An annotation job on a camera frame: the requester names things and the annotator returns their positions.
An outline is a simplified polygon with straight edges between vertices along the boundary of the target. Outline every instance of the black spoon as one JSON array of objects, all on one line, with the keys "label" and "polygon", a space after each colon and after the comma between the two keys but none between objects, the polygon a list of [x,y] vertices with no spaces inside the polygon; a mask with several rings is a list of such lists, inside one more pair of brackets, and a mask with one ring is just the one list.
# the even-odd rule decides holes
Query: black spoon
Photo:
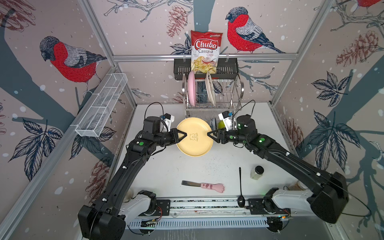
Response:
[{"label": "black spoon", "polygon": [[243,192],[241,191],[241,167],[239,167],[239,175],[240,175],[240,196],[237,198],[237,204],[239,207],[245,206],[245,198],[243,197]]}]

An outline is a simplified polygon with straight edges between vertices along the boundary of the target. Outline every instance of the bird illustration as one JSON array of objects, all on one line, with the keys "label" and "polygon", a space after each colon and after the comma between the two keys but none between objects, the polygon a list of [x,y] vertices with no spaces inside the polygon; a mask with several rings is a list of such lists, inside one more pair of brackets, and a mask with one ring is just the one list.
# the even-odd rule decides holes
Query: bird illustration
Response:
[{"label": "bird illustration", "polygon": [[[351,0],[345,0],[341,3],[339,3],[339,5],[342,5],[344,3],[347,3]],[[372,14],[371,12],[368,11],[368,8],[376,3],[378,3],[380,0],[355,0],[357,1],[357,3],[352,7],[352,9],[354,8],[353,12],[351,13],[351,15],[354,15],[355,11],[359,8],[359,7],[365,7],[367,9],[367,13],[364,15],[368,15],[368,14]]]},{"label": "bird illustration", "polygon": [[87,84],[83,96],[86,93],[92,93],[88,90],[88,81],[93,75],[98,77],[96,68],[102,60],[107,59],[100,54],[88,52],[84,48],[72,47],[60,42],[53,36],[48,36],[41,41],[40,51],[44,61],[49,59],[65,78],[72,82]]},{"label": "bird illustration", "polygon": [[228,40],[237,49],[236,53],[240,51],[252,53],[261,48],[284,53],[265,36],[263,30],[248,16],[248,11],[244,7],[232,8],[225,19],[228,20]]}]

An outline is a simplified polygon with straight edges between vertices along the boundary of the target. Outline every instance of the jar lid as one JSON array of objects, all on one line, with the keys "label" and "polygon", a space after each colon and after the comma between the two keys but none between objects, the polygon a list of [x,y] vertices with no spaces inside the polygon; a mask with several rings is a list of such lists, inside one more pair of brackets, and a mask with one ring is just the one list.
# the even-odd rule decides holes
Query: jar lid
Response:
[{"label": "jar lid", "polygon": [[257,166],[257,167],[255,167],[255,172],[257,174],[263,174],[264,168],[262,166]]},{"label": "jar lid", "polygon": [[303,189],[303,190],[308,189],[308,187],[307,187],[304,183],[302,183],[301,181],[299,181],[299,187],[300,187],[301,189]]}]

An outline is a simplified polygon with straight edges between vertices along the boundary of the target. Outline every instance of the yellow plate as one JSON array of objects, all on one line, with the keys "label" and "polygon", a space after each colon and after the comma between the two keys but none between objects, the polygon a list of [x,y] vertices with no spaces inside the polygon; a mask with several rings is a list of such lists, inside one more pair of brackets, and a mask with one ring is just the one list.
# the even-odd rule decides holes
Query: yellow plate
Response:
[{"label": "yellow plate", "polygon": [[177,144],[177,147],[188,156],[200,157],[209,152],[214,143],[207,136],[211,127],[200,118],[186,118],[181,121],[177,129],[187,133],[187,136]]}]

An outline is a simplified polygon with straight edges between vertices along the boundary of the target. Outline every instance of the wall shelf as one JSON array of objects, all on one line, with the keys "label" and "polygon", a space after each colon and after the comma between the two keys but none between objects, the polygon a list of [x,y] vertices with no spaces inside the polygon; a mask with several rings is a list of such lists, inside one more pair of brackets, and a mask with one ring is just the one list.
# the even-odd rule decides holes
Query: wall shelf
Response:
[{"label": "wall shelf", "polygon": [[116,102],[127,84],[124,73],[112,73],[87,110],[75,131],[81,137],[99,137]]}]

